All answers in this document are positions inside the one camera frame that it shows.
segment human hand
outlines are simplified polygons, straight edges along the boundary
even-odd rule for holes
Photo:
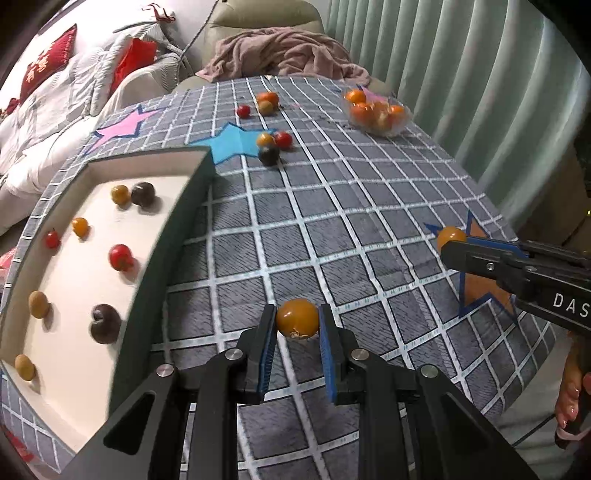
[[[562,383],[554,408],[558,426],[561,428],[565,428],[568,421],[577,418],[581,388],[591,395],[591,372],[583,375],[579,367],[580,348],[580,343],[575,339],[564,363]]]

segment pink blanket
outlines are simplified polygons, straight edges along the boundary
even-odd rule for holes
[[[208,82],[262,74],[323,76],[364,86],[371,81],[336,40],[293,27],[260,28],[224,38],[215,56],[196,73]]]

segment grid tablecloth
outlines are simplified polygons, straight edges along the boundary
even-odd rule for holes
[[[437,365],[490,419],[529,383],[556,338],[547,322],[489,299],[458,316],[460,274],[436,252],[433,226],[476,222],[491,238],[514,233],[475,182],[412,124],[392,140],[352,129],[339,109],[341,85],[326,79],[255,77],[178,92],[142,104],[158,109],[133,137],[92,149],[89,138],[43,194],[17,247],[18,269],[44,212],[87,161],[179,147],[232,122],[292,133],[278,168],[237,155],[200,207],[168,281],[151,364],[187,368],[236,344],[265,303],[306,297],[332,305],[361,346],[410,368]],[[274,116],[235,114],[275,91]],[[114,113],[113,125],[136,107]],[[6,425],[52,468],[71,453],[2,377]],[[188,430],[192,427],[190,414]],[[238,410],[240,479],[356,478],[356,407],[333,407],[324,390],[318,338],[279,335],[270,391]],[[187,443],[182,470],[186,470]]]

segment clear plastic bowl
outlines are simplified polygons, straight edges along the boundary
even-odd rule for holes
[[[395,137],[413,119],[410,109],[393,98],[380,97],[380,101],[351,103],[345,98],[350,91],[341,92],[341,109],[349,123],[364,132],[378,137]]]

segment curtain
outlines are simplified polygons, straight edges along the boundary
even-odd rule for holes
[[[384,81],[514,228],[572,142],[590,79],[528,0],[332,0],[327,33]]]

